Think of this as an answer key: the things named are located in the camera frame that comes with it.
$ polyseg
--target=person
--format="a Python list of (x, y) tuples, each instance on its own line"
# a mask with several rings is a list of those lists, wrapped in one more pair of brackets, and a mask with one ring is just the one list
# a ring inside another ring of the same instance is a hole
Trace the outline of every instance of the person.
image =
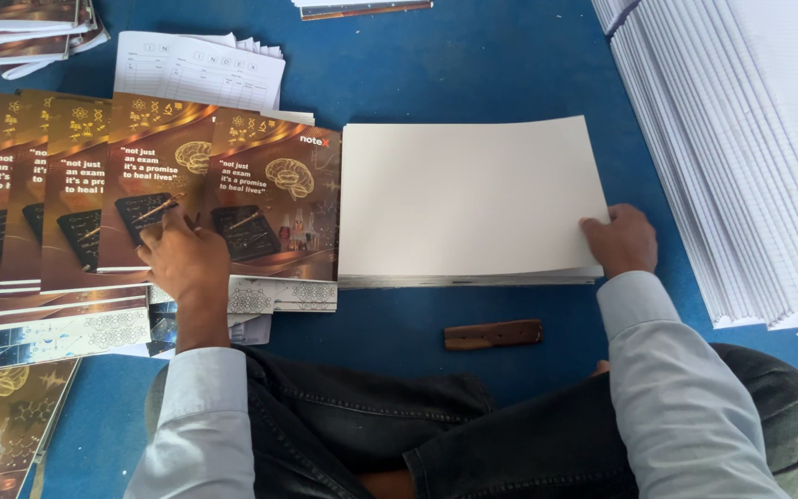
[(610, 372), (498, 409), (469, 375), (230, 348), (224, 241), (171, 211), (139, 255), (178, 303), (177, 355), (148, 394), (151, 439), (125, 496), (798, 499), (798, 371), (682, 324), (645, 215), (610, 216), (581, 223), (608, 278)]

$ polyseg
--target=man's right hand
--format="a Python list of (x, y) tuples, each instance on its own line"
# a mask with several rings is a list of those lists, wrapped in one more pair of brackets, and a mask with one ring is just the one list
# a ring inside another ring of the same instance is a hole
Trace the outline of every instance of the man's right hand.
[(646, 215), (629, 204), (608, 207), (611, 223), (581, 219), (581, 230), (590, 251), (605, 269), (605, 277), (633, 270), (654, 272), (658, 265), (658, 242)]

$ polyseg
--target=light blue shirt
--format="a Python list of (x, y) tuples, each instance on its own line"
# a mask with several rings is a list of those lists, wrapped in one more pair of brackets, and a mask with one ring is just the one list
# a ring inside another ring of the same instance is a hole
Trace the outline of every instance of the light blue shirt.
[[(786, 498), (765, 461), (749, 393), (679, 320), (657, 277), (628, 272), (598, 294), (611, 393), (644, 498)], [(174, 357), (159, 429), (125, 497), (254, 497), (245, 355)]]

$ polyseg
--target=brain illustration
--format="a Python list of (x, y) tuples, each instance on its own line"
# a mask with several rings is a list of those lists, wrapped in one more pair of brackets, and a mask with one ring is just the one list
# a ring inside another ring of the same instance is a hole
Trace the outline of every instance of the brain illustration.
[(276, 187), (288, 191), (294, 200), (313, 192), (313, 175), (297, 160), (278, 159), (267, 165), (265, 173), (267, 178), (276, 182)]
[(211, 155), (211, 142), (187, 142), (175, 151), (175, 159), (192, 173), (208, 173), (208, 156)]
[(7, 397), (18, 390), (29, 377), (29, 367), (0, 369), (0, 397)]

